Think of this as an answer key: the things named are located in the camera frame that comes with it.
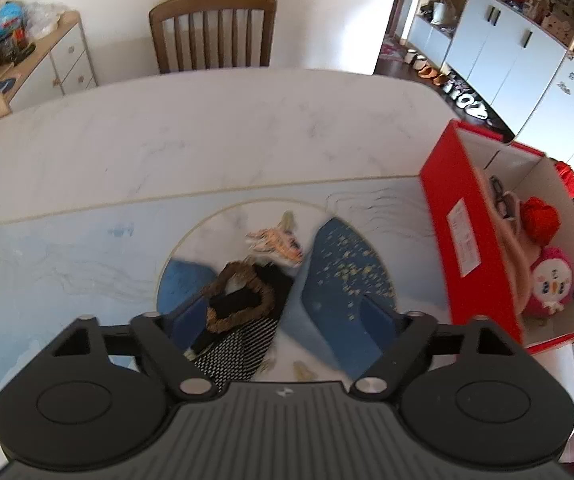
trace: metal screw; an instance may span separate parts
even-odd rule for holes
[[[180,383],[180,391],[187,395],[203,395],[211,390],[211,383],[207,379],[192,377]]]
[[[355,385],[363,394],[381,394],[387,389],[387,381],[379,377],[363,377],[358,379]]]

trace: sticker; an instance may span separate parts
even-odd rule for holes
[[[460,276],[464,278],[481,264],[478,245],[474,236],[474,230],[471,228],[469,213],[467,212],[464,199],[458,200],[453,209],[449,211],[447,222],[449,223],[451,240],[458,258]]]

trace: pink plush toy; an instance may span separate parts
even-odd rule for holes
[[[572,272],[569,260],[556,247],[545,247],[531,266],[531,298],[524,313],[550,317],[563,310],[570,299]]]

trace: knitted hat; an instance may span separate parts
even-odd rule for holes
[[[536,196],[520,204],[520,218],[528,237],[540,247],[549,245],[560,228],[556,208]]]

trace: cardboard box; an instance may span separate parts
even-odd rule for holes
[[[551,160],[519,143],[505,145],[500,136],[483,128],[451,121],[420,172],[442,259],[451,321],[463,324],[472,316],[488,316],[531,352],[574,342],[574,301],[549,320],[525,319],[521,330],[474,167],[486,176],[498,176],[505,189],[521,200],[537,196],[558,210],[561,227],[551,245],[564,251],[574,274],[574,202]]]

